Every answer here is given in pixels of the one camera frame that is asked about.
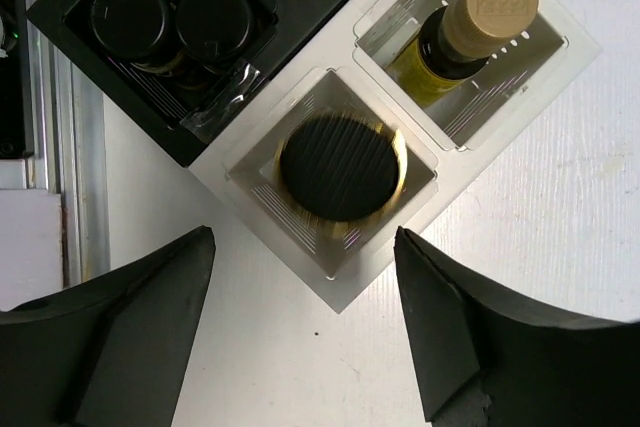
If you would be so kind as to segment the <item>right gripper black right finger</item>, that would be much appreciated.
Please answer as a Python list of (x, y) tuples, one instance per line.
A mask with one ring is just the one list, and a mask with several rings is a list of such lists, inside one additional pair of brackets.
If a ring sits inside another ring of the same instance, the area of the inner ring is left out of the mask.
[(558, 308), (458, 263), (409, 229), (396, 277), (434, 426), (635, 426), (639, 326)]

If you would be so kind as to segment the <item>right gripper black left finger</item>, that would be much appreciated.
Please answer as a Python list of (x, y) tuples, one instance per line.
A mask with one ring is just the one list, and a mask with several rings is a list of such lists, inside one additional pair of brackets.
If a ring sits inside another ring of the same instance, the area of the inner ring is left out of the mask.
[(2, 313), (2, 425), (171, 425), (214, 258), (201, 226)]

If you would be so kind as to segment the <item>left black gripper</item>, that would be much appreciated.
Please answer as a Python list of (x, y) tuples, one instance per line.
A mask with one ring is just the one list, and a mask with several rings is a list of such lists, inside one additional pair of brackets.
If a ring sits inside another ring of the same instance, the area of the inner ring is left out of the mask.
[(26, 0), (1, 0), (1, 158), (34, 153)]

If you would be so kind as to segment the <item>black cap spice jar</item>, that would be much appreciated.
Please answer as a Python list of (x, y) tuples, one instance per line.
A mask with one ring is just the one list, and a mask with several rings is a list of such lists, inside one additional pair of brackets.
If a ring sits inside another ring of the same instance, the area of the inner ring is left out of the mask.
[(166, 0), (93, 0), (89, 20), (99, 44), (126, 61), (150, 59), (170, 37)]
[(234, 61), (250, 44), (256, 17), (248, 0), (180, 0), (175, 15), (186, 51), (210, 66)]

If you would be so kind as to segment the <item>black cap spice jar front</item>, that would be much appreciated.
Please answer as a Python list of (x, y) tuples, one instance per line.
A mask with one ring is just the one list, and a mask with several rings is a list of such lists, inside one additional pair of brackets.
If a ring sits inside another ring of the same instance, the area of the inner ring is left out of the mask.
[(186, 51), (210, 66), (234, 61), (250, 44), (256, 17), (248, 0), (180, 0), (175, 15)]

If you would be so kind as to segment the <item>yellow band spice bottle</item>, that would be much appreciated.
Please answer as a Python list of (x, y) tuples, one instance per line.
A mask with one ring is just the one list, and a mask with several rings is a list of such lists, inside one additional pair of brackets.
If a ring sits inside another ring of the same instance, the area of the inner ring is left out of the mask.
[(394, 209), (406, 182), (408, 148), (397, 127), (325, 112), (280, 141), (273, 171), (301, 221), (338, 239), (378, 224)]

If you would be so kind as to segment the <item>yellow label brown bottle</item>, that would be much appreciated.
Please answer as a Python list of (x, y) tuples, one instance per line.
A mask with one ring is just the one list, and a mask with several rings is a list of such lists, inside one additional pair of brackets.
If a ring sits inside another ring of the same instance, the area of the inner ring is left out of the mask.
[(425, 109), (480, 72), (538, 8), (539, 0), (452, 0), (424, 21), (387, 73)]

